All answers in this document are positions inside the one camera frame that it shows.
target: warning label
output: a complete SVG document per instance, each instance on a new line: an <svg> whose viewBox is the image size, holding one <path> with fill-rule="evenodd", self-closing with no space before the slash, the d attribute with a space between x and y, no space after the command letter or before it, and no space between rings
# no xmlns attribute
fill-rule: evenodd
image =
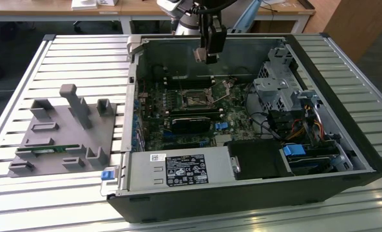
<svg viewBox="0 0 382 232"><path fill-rule="evenodd" d="M203 154L166 157L165 165L169 187L207 183Z"/></svg>

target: green circuit board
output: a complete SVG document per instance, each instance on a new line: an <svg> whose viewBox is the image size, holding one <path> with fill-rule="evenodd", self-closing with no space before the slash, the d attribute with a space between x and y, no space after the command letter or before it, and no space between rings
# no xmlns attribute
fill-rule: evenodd
<svg viewBox="0 0 382 232"><path fill-rule="evenodd" d="M156 84L142 102L142 120L145 135L145 150L157 151L193 147L213 147L218 135L226 135L230 140L246 140L255 137L251 122L246 115L243 96L246 84L231 85L226 89L222 84L226 78L215 78L210 88L211 99L203 96L206 89L166 90L161 83ZM198 134L174 135L169 123L171 118L163 115L166 109L174 111L189 109L221 108L223 116L210 121L209 131ZM217 123L227 123L222 130L215 129Z"/></svg>

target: white sticker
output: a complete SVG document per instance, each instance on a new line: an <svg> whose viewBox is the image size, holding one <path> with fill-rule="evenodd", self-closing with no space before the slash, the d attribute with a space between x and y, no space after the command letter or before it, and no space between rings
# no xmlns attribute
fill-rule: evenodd
<svg viewBox="0 0 382 232"><path fill-rule="evenodd" d="M117 15L118 12L117 11L100 11L101 15Z"/></svg>
<svg viewBox="0 0 382 232"><path fill-rule="evenodd" d="M41 153L54 153L54 150L53 150L53 149L36 150L36 151L33 151L33 153L36 153L36 154L41 154Z"/></svg>
<svg viewBox="0 0 382 232"><path fill-rule="evenodd" d="M166 154L150 154L150 161L165 161Z"/></svg>

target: slotted aluminum table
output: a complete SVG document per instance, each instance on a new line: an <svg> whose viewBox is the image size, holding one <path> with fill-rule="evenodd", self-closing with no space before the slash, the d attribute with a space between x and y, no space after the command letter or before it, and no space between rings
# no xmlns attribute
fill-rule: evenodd
<svg viewBox="0 0 382 232"><path fill-rule="evenodd" d="M295 37L382 156L382 94L330 38ZM37 49L0 117L0 231L382 231L382 179L322 203L129 224L100 195L100 172L6 177L32 118L32 99L49 98L53 105L65 104L58 95L65 83L76 84L86 103L106 97L118 105L110 165L118 164L129 64L126 38L56 36Z"/></svg>

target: black cable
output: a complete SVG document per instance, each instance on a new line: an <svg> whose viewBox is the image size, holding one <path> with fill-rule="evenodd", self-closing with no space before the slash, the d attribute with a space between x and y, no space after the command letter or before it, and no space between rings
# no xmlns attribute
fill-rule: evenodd
<svg viewBox="0 0 382 232"><path fill-rule="evenodd" d="M250 115L255 115L255 114L259 114L259 115L262 115L262 116L267 116L267 113L266 112L254 112L254 113L251 113Z"/></svg>
<svg viewBox="0 0 382 232"><path fill-rule="evenodd" d="M262 1L266 5L269 5L269 8L270 9L267 9L267 10L270 10L270 14L273 15L273 17L270 18L270 23L269 23L269 26L267 26L267 33L270 32L270 25L273 24L273 21L274 21L274 10L273 10L273 6L267 3L267 2L265 2L265 1Z"/></svg>
<svg viewBox="0 0 382 232"><path fill-rule="evenodd" d="M259 131L259 133L255 134L255 135L259 135L259 139L261 139L262 135L265 135L265 133L262 132L263 123L265 123L265 122L267 122L267 120L263 120L263 121L262 121L262 123L261 123L261 125L262 125L262 126L261 126L261 131Z"/></svg>
<svg viewBox="0 0 382 232"><path fill-rule="evenodd" d="M213 13L217 13L219 12L221 10L223 10L226 7L229 7L231 4L234 4L237 0L230 0L229 2L226 2L225 4L222 4L221 6L217 6L211 9L206 9L206 10L201 10L199 8L197 7L193 7L190 9L190 12L195 15L205 15L205 14L213 14Z"/></svg>
<svg viewBox="0 0 382 232"><path fill-rule="evenodd" d="M231 74L235 74L235 72L237 72L238 69L243 69L243 70L247 72L247 74L251 74L251 75L253 75L253 73L250 72L250 70L249 70L247 67L245 67L245 66L238 66L238 67L235 67Z"/></svg>
<svg viewBox="0 0 382 232"><path fill-rule="evenodd" d="M269 129L265 125L262 125L257 120L254 120L253 118L250 118L253 120L253 122L261 127L263 128L270 134L271 136L281 141L285 141L285 139L281 138L281 136L271 130Z"/></svg>

